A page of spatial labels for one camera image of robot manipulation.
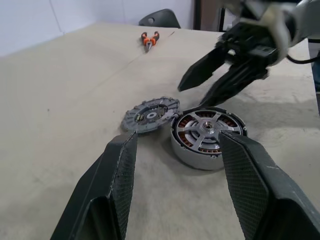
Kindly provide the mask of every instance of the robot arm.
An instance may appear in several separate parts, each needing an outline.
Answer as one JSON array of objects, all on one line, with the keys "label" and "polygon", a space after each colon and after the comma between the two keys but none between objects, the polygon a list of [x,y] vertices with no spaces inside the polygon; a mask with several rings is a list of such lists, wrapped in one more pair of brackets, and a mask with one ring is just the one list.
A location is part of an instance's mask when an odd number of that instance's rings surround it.
[{"label": "robot arm", "polygon": [[192,65],[183,76],[179,91],[197,87],[225,62],[229,71],[208,91],[202,106],[216,106],[235,96],[247,85],[268,76],[267,67],[278,64],[289,48],[306,37],[320,34],[320,0],[261,2],[224,0],[224,5],[240,17],[225,32],[215,49]]}]

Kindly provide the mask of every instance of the pliers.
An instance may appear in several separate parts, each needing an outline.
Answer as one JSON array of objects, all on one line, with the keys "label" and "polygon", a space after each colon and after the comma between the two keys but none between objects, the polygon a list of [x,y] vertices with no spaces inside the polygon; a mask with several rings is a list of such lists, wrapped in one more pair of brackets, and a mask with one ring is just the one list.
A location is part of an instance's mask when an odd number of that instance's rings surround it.
[{"label": "pliers", "polygon": [[151,47],[156,45],[157,41],[159,40],[160,34],[159,32],[155,31],[154,35],[151,38],[148,38],[148,34],[146,32],[142,33],[141,40],[143,45],[145,46],[145,51],[149,52]]}]

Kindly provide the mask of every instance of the orange pliers handle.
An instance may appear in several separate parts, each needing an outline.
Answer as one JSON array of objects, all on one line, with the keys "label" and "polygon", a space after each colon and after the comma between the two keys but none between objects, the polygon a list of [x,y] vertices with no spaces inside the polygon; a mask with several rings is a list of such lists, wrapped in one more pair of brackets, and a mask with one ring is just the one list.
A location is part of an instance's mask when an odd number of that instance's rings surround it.
[{"label": "orange pliers handle", "polygon": [[151,38],[148,38],[148,34],[146,32],[142,33],[141,35],[141,40],[144,46],[146,46],[148,42],[151,42],[152,46],[156,45],[159,38],[160,38],[160,34],[157,31],[154,32],[154,35]]}]

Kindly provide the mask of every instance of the cable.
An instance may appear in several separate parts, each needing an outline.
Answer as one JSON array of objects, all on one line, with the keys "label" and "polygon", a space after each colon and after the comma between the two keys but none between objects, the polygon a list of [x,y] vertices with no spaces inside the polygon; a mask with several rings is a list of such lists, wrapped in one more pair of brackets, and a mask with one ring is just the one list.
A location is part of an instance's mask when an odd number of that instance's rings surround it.
[{"label": "cable", "polygon": [[313,63],[313,62],[315,62],[315,61],[317,61],[317,60],[320,60],[320,56],[316,56],[316,57],[310,58],[310,59],[308,59],[308,60],[296,60],[296,59],[292,58],[292,57],[289,56],[289,55],[287,55],[286,58],[287,58],[289,61],[293,62],[294,64],[310,64],[310,63]]}]

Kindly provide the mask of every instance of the beige table surface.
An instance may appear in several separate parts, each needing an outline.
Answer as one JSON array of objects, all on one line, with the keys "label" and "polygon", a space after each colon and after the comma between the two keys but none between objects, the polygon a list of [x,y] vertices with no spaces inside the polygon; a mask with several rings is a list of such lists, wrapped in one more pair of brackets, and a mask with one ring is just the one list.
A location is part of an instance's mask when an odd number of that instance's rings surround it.
[{"label": "beige table surface", "polygon": [[[81,175],[121,131],[129,109],[161,96],[196,106],[200,87],[178,92],[188,67],[219,33],[97,23],[0,60],[0,239],[49,239]],[[309,57],[304,41],[290,50]],[[221,105],[320,210],[320,120],[311,66],[283,60]],[[242,240],[225,172],[176,160],[168,128],[138,140],[127,240]]]}]

